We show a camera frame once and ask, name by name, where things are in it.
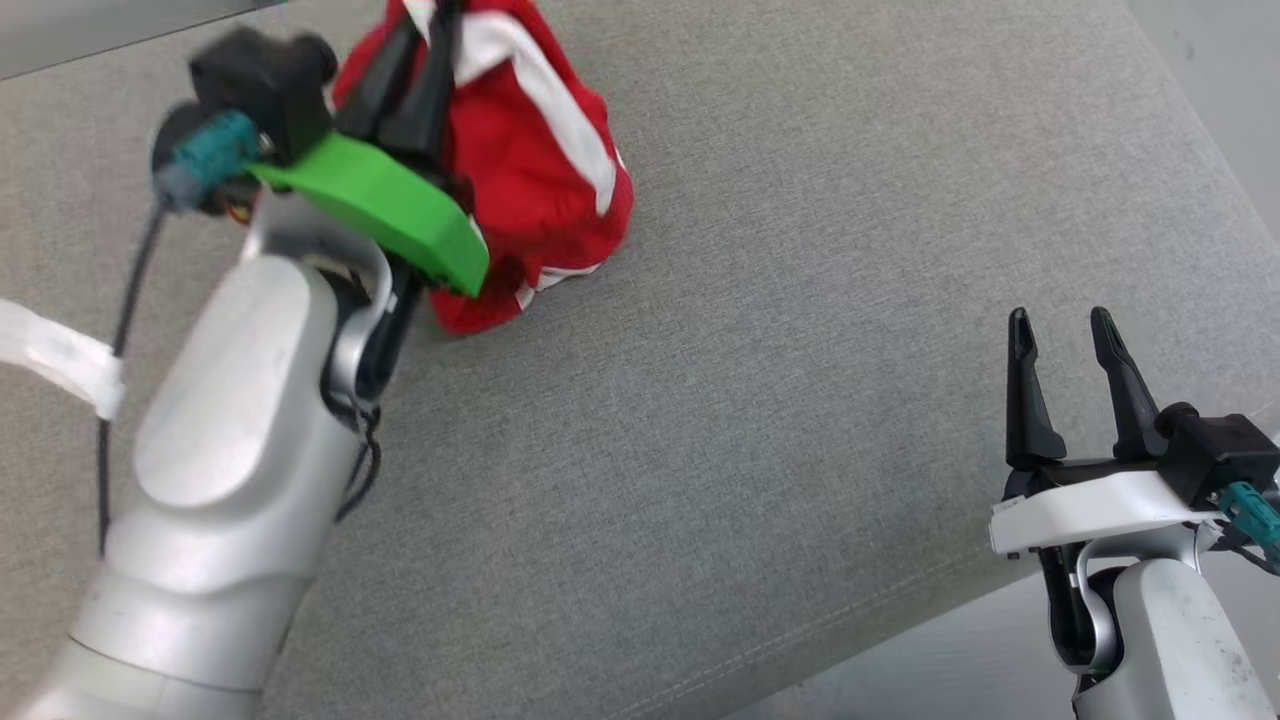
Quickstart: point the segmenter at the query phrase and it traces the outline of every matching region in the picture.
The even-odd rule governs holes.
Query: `red garment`
[[[353,90],[406,4],[425,31],[434,0],[388,0],[383,23],[339,72],[335,102]],[[424,42],[419,68],[425,56]],[[448,331],[475,333],[518,315],[535,292],[603,263],[622,242],[634,191],[604,101],[579,79],[530,0],[470,0],[456,77],[444,160],[475,188],[489,275],[476,299],[434,291],[431,302]]]

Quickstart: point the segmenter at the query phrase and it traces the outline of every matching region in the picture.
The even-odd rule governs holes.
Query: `stitching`
[[[858,610],[859,607],[861,607],[864,605],[874,603],[872,607],[877,607],[877,606],[884,605],[886,602],[893,600],[895,597],[897,597],[897,596],[905,593],[908,589],[910,589],[909,585],[911,585],[915,580],[923,578],[924,575],[932,574],[934,570],[938,570],[941,568],[946,568],[948,565],[951,565],[951,566],[968,566],[968,565],[972,565],[975,561],[980,560],[982,557],[986,557],[987,555],[989,555],[989,553],[987,553],[987,552],[975,552],[975,553],[970,555],[968,559],[961,560],[959,565],[952,559],[952,560],[947,560],[947,561],[932,565],[929,568],[925,568],[924,570],[920,570],[919,573],[915,573],[913,575],[908,575],[902,580],[899,580],[897,583],[890,585],[888,588],[886,588],[886,589],[883,589],[883,591],[881,591],[881,592],[878,592],[878,593],[876,593],[876,594],[873,594],[870,597],[864,597],[864,598],[861,598],[861,600],[859,600],[856,602],[851,602],[851,603],[849,603],[849,605],[846,605],[844,607],[833,610],[833,611],[831,611],[831,612],[828,612],[828,614],[818,618],[817,620],[810,620],[809,623],[805,623],[803,625],[797,625],[797,626],[787,630],[786,633],[782,633],[781,635],[778,635],[778,637],[776,637],[773,639],[765,641],[765,642],[763,642],[763,643],[760,643],[760,644],[758,644],[758,646],[755,646],[755,647],[753,647],[750,650],[742,651],[742,652],[735,655],[733,657],[730,657],[724,662],[721,662],[718,665],[708,667],[707,670],[703,670],[701,673],[698,673],[696,675],[692,675],[692,676],[687,678],[686,680],[676,683],[676,684],[668,687],[667,689],[659,691],[659,692],[657,692],[657,693],[654,693],[654,694],[652,694],[649,697],[645,697],[645,698],[643,698],[643,700],[640,700],[637,702],[634,702],[634,703],[623,707],[622,710],[612,712],[611,715],[607,715],[603,720],[613,720],[614,717],[618,717],[620,715],[623,715],[625,712],[628,712],[628,711],[636,710],[636,708],[640,708],[640,710],[637,710],[636,712],[632,712],[631,715],[627,715],[622,720],[634,720],[635,717],[640,717],[643,715],[648,715],[650,712],[660,710],[663,706],[671,705],[677,698],[680,698],[682,696],[686,696],[686,694],[689,694],[689,693],[691,693],[691,692],[694,692],[694,691],[696,691],[696,689],[699,689],[699,688],[701,688],[704,685],[714,683],[716,680],[723,678],[724,675],[728,675],[730,673],[733,673],[735,670],[740,670],[740,669],[745,667],[748,665],[748,661],[750,661],[750,660],[760,660],[760,659],[768,657],[768,656],[771,656],[771,655],[773,655],[776,652],[780,652],[780,651],[782,651],[782,650],[785,650],[787,647],[794,646],[796,642],[800,642],[800,641],[803,641],[803,639],[813,635],[818,630],[823,630],[823,629],[827,629],[827,628],[833,628],[836,625],[840,625],[841,623],[845,623],[845,621],[852,619],[854,618],[852,611]],[[769,651],[767,651],[764,653],[760,653],[756,657],[753,657],[759,651],[762,651],[762,650],[764,650],[764,648],[767,648],[769,646],[777,646],[777,647],[773,647]],[[723,673],[719,673],[719,674],[717,674],[717,675],[714,675],[712,678],[707,678],[705,680],[703,680],[703,682],[700,682],[700,683],[698,683],[698,684],[695,684],[695,685],[692,685],[690,688],[686,688],[686,689],[684,689],[684,691],[681,691],[681,692],[671,696],[669,698],[667,698],[667,700],[664,700],[662,702],[658,702],[657,705],[653,705],[653,701],[655,701],[655,700],[658,700],[658,698],[660,698],[663,696],[671,694],[671,693],[673,693],[676,691],[680,691],[680,688],[684,688],[685,685],[687,685],[690,683],[696,683],[701,678],[705,678],[707,675],[710,675],[712,673],[716,673],[717,670],[719,670],[721,667],[724,667],[726,665],[733,665],[735,662],[737,665],[735,665],[733,667],[730,667],[730,669],[724,670]]]

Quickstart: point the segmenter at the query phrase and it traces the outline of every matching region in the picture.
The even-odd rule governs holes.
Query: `green bracket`
[[[301,192],[429,279],[480,293],[489,249],[471,219],[448,193],[372,145],[334,132],[288,168],[248,170],[271,187]]]

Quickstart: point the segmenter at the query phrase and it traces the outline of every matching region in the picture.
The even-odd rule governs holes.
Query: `teal cable connector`
[[[156,193],[170,209],[189,210],[261,155],[253,120],[227,110],[173,151],[173,159],[155,176]]]
[[[1258,543],[1267,562],[1280,570],[1280,512],[1249,483],[1231,483],[1217,502],[1226,519]]]

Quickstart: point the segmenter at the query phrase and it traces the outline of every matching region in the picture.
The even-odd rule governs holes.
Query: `robot arm with green bracket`
[[[246,170],[270,190],[138,430],[134,502],[18,717],[256,715],[366,451],[376,462],[372,424],[422,290],[475,295],[485,278],[439,161],[460,14],[440,4],[407,92],[420,38],[394,28],[335,118],[315,38],[239,29],[193,60],[201,129],[161,132],[189,136],[159,149],[160,209],[205,208]]]

